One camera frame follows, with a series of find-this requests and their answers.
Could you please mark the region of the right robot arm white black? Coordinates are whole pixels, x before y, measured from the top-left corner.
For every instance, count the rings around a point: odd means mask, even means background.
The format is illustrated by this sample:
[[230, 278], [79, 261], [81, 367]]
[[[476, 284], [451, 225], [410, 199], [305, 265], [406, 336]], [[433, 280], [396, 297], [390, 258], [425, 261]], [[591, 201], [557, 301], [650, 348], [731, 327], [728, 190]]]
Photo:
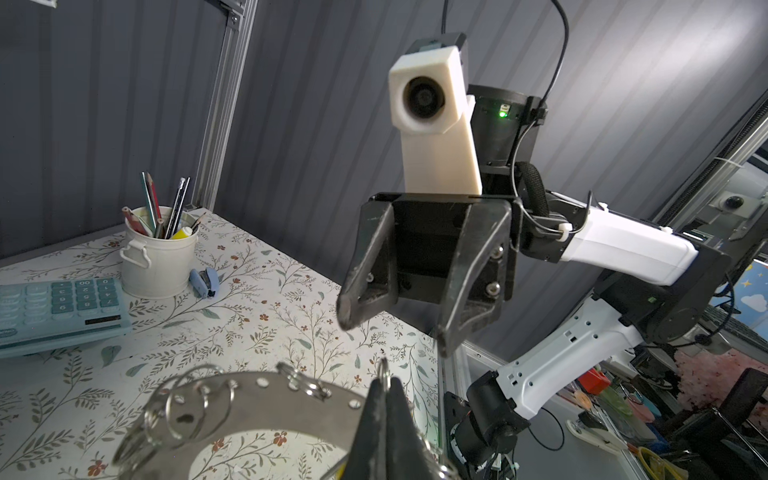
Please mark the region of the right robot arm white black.
[[725, 253], [546, 189], [530, 162], [545, 98], [472, 85], [466, 60], [465, 34], [442, 32], [391, 67], [405, 189], [361, 207], [336, 312], [350, 330], [401, 299], [435, 304], [422, 331], [449, 357], [498, 320], [519, 256], [602, 268], [586, 316], [483, 374], [446, 413], [461, 478], [515, 477], [518, 435], [552, 396], [624, 349], [679, 340], [733, 283]]

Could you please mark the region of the grey beaded keyring coil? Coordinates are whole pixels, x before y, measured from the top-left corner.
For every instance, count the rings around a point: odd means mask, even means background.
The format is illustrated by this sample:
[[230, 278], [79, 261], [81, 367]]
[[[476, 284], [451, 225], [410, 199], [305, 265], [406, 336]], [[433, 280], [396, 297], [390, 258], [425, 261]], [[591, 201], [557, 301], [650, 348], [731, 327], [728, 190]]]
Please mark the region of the grey beaded keyring coil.
[[[206, 377], [191, 369], [150, 396], [114, 454], [119, 478], [185, 479], [197, 456], [220, 438], [287, 430], [345, 450], [346, 457], [326, 475], [341, 479], [368, 393], [361, 396], [312, 378], [284, 362], [274, 371], [225, 373], [213, 365], [201, 369]], [[382, 381], [386, 393], [391, 377], [387, 360], [381, 359], [374, 380]], [[434, 458], [438, 479], [458, 478], [456, 469], [419, 436]]]

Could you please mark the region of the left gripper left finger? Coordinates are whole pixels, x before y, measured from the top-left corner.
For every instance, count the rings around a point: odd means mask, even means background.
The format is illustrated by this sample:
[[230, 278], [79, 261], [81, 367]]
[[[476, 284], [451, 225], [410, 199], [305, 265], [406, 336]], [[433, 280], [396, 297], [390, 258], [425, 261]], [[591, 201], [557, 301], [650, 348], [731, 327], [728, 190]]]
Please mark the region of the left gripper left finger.
[[386, 390], [375, 379], [369, 389], [342, 480], [386, 478]]

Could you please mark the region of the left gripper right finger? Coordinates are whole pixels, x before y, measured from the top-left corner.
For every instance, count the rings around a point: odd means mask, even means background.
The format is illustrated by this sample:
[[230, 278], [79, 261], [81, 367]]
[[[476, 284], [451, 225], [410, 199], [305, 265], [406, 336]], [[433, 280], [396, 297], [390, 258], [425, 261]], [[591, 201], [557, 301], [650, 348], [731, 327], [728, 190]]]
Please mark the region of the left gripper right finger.
[[434, 458], [419, 436], [402, 382], [391, 377], [386, 393], [385, 467], [388, 480], [438, 479]]

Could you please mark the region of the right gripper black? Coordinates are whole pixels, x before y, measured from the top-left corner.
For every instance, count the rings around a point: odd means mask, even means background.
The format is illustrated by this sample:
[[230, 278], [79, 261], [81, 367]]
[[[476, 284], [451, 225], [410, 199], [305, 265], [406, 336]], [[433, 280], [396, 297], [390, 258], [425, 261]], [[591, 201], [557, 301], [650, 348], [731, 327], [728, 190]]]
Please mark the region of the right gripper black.
[[448, 358], [512, 298], [518, 240], [511, 196], [376, 194], [360, 210], [338, 324], [352, 330], [400, 298], [441, 301], [435, 339]]

